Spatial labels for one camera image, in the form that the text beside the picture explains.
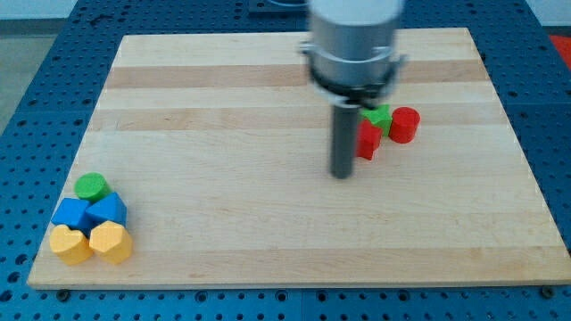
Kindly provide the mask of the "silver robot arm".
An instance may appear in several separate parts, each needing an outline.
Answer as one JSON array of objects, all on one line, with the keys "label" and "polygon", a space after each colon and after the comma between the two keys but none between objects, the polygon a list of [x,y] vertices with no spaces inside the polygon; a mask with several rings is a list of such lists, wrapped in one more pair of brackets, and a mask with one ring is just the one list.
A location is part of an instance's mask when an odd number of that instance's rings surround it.
[{"label": "silver robot arm", "polygon": [[310,38],[300,45],[310,81],[332,102],[375,109],[405,61],[394,44],[404,7],[404,0],[310,0]]}]

